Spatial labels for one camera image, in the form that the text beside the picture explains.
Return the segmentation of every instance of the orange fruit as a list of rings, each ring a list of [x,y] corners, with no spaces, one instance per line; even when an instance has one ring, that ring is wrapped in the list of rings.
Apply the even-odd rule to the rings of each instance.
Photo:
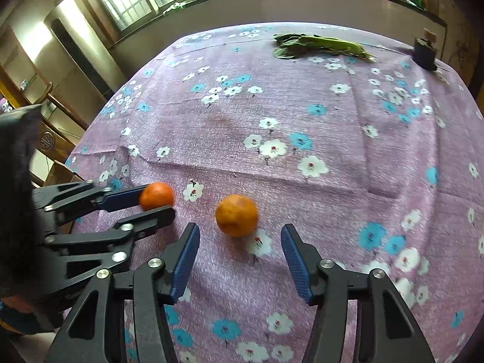
[[[171,187],[160,181],[151,183],[139,196],[139,204],[144,211],[159,208],[161,206],[173,206],[173,190]]]
[[[250,235],[257,226],[258,211],[254,201],[242,195],[224,197],[215,211],[220,230],[232,237]]]

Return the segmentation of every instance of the blue rubber fingertip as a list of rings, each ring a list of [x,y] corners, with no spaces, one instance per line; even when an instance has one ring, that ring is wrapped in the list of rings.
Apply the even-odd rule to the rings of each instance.
[[[309,284],[309,271],[299,254],[296,243],[286,227],[282,227],[281,230],[281,245],[282,251],[284,251],[284,256],[286,257],[287,265],[289,266],[289,271],[291,272],[292,279],[296,285],[298,295],[309,304],[313,299]]]
[[[175,269],[173,270],[173,282],[170,296],[173,298],[175,303],[178,301],[179,297],[183,296],[183,293],[185,292],[188,277],[190,277],[199,246],[200,228],[198,225],[195,225],[190,237],[188,237],[185,247],[183,247],[183,251],[180,254]]]

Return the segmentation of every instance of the silver bolt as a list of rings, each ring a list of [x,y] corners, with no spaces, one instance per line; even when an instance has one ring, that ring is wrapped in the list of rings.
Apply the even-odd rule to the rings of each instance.
[[[123,225],[121,225],[121,230],[124,231],[124,232],[130,231],[133,228],[134,227],[133,227],[132,224],[123,224]]]
[[[113,262],[121,262],[124,261],[128,256],[124,251],[119,251],[118,253],[114,253],[111,259]]]
[[[97,278],[106,278],[110,274],[108,269],[101,269],[96,273]]]
[[[325,269],[331,269],[335,265],[331,259],[323,259],[319,264]]]
[[[148,266],[150,268],[159,268],[163,264],[163,261],[160,258],[153,258],[150,259],[148,262]]]
[[[375,278],[385,278],[385,272],[382,269],[374,269],[372,273]]]

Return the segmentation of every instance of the orange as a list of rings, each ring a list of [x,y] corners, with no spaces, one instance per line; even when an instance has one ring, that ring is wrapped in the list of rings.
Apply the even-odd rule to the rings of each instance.
[[[144,211],[166,206],[173,206],[173,190],[171,187],[160,181],[151,183],[139,196],[139,204]]]
[[[232,237],[250,235],[257,226],[258,211],[252,199],[242,195],[224,197],[215,211],[220,230]]]

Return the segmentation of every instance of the purple tablecloth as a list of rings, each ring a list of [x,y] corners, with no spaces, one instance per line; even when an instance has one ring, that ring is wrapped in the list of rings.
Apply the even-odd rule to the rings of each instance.
[[[360,42],[376,61],[276,59],[276,33]],[[96,117],[72,168],[101,186],[163,181],[175,191],[173,227],[139,241],[132,267],[188,222],[200,225],[188,288],[165,308],[180,361],[301,361],[315,308],[287,268],[285,223],[346,269],[384,269],[440,363],[463,348],[484,313],[484,123],[449,66],[427,72],[410,55],[408,45],[330,25],[217,29],[168,47]],[[229,194],[256,201],[254,236],[217,228],[215,207]],[[102,230],[136,212],[102,211],[76,228]],[[343,362],[353,352],[353,303]]]

